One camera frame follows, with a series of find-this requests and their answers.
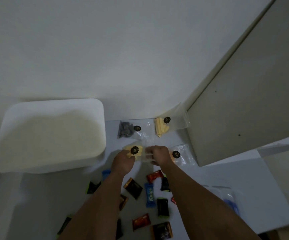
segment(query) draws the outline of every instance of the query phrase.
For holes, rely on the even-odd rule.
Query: white plastic container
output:
[[[7,110],[0,128],[0,172],[48,173],[94,165],[105,147],[101,101],[19,103]]]

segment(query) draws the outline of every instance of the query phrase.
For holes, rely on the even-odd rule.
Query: forearm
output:
[[[174,163],[166,163],[161,169],[168,177],[190,239],[259,239],[221,199]]]
[[[115,239],[123,175],[111,173],[67,225],[59,240]]]

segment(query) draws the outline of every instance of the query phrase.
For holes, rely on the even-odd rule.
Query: white table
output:
[[[107,147],[99,165],[47,174],[24,174],[9,229],[0,229],[6,231],[5,239],[55,239],[66,216],[74,214],[90,197],[85,194],[89,181],[99,182],[102,179],[101,172],[110,168],[117,152],[134,141],[129,138],[117,139],[118,126],[119,121],[106,122]],[[190,143],[190,140],[186,130],[179,130],[157,138],[156,142],[171,147]],[[256,233],[289,225],[289,204],[261,158],[240,160],[237,157],[234,162],[229,163],[202,168],[198,165],[185,165],[181,168],[202,185],[231,186],[235,191],[242,218]],[[158,167],[151,164],[136,162],[124,178],[123,184],[132,177],[143,186],[147,181],[146,175],[157,169]],[[155,198],[170,199],[172,194],[160,191],[160,186],[161,179],[157,179],[154,182]],[[166,220],[157,217],[156,208],[146,208],[145,190],[137,201],[123,186],[121,191],[129,197],[125,208],[120,212],[124,234],[121,239],[150,239],[149,227],[132,232],[131,219],[149,213],[152,224]],[[174,239],[188,239],[177,206],[169,202],[169,210]]]

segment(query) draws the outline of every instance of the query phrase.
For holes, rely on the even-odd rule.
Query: red snack packet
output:
[[[177,204],[174,197],[171,198],[171,202],[174,203],[175,205]]]
[[[150,184],[152,184],[156,178],[164,178],[161,170],[155,171],[154,173],[147,175],[147,180]]]
[[[149,218],[149,214],[145,214],[135,220],[132,220],[132,230],[135,231],[139,228],[148,226],[151,224],[150,218]]]

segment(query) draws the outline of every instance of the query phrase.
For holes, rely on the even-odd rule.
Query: round black label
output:
[[[141,127],[139,125],[135,125],[133,128],[135,131],[141,131]]]
[[[171,118],[170,118],[170,117],[165,117],[165,118],[163,119],[163,122],[164,122],[165,124],[168,124],[170,121],[171,121]]]
[[[139,148],[137,146],[134,146],[130,150],[132,155],[136,155],[139,152]]]
[[[173,156],[174,158],[179,158],[179,157],[180,157],[180,152],[178,152],[178,151],[173,151],[173,152],[172,152],[172,156]]]

